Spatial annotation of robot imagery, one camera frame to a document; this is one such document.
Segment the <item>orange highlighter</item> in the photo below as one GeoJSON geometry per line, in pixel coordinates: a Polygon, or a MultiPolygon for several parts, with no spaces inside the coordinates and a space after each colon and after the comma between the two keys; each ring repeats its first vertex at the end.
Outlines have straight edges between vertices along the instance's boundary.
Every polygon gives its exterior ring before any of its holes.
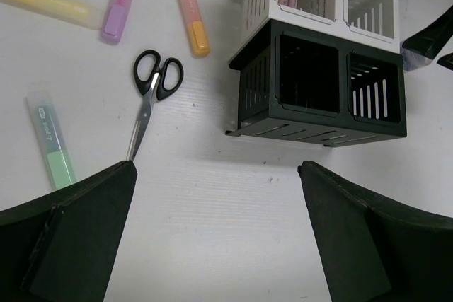
{"type": "Polygon", "coordinates": [[[205,26],[203,25],[197,0],[179,0],[183,11],[192,53],[196,57],[206,57],[210,53],[205,26]]]}

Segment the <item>black storage box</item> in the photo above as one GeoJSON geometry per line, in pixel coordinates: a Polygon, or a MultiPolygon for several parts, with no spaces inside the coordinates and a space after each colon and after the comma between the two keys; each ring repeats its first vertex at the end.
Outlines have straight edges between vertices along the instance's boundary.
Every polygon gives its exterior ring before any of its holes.
{"type": "Polygon", "coordinates": [[[399,54],[271,20],[230,68],[241,80],[229,136],[332,147],[407,136],[399,54]]]}

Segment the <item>yellow highlighter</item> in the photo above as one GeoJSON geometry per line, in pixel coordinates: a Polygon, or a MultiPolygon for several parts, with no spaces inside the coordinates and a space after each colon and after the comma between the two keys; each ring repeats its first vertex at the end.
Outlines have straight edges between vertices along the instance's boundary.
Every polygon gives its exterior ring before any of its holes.
{"type": "Polygon", "coordinates": [[[210,53],[205,27],[201,20],[197,0],[179,0],[183,10],[192,53],[196,57],[206,57],[210,53]]]}
{"type": "Polygon", "coordinates": [[[14,0],[35,8],[43,13],[79,24],[87,28],[98,30],[102,26],[103,14],[96,7],[89,6],[75,0],[14,0]]]}

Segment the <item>pink highlighter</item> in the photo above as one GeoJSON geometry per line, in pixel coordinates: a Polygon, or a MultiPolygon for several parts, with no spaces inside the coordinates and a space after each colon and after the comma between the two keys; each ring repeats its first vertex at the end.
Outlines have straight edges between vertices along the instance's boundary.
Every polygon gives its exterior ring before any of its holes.
{"type": "Polygon", "coordinates": [[[129,14],[132,0],[111,0],[101,36],[112,43],[119,43],[125,29],[127,15],[129,14]]]}

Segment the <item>white pen holder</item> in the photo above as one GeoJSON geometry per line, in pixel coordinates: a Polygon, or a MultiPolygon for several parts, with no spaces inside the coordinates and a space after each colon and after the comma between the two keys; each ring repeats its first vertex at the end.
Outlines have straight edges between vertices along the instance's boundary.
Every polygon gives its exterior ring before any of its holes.
{"type": "Polygon", "coordinates": [[[398,0],[234,0],[241,4],[241,47],[270,20],[399,53],[398,0]]]}

